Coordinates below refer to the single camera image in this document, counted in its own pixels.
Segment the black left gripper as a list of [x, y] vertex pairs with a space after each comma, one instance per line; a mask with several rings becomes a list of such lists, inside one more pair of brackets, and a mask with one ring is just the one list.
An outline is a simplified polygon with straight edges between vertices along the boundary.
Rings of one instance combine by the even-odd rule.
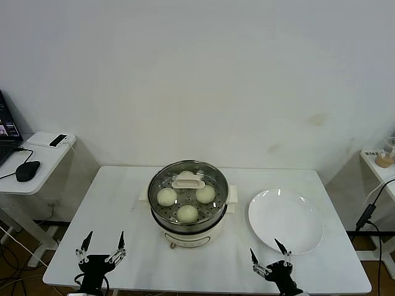
[[83, 273], [81, 288], [83, 289], [101, 289], [103, 282], [106, 288], [109, 288], [109, 281], [106, 274], [115, 269], [115, 264], [119, 264], [126, 256], [124, 232], [121, 232], [116, 251], [111, 255], [87, 255], [88, 247], [93, 235], [89, 234], [81, 244], [79, 249], [75, 250], [78, 258], [78, 267]]

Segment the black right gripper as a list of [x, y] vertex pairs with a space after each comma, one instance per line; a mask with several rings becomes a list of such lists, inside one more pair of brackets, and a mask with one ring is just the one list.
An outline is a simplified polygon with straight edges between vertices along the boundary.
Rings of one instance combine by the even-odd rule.
[[267, 281], [274, 282], [280, 292], [300, 292], [301, 289], [298, 288], [291, 277], [293, 270], [291, 251], [287, 250], [277, 239], [275, 239], [275, 243], [283, 254], [284, 259], [264, 267], [259, 263], [253, 250], [250, 249], [253, 271], [260, 276], [265, 276]]

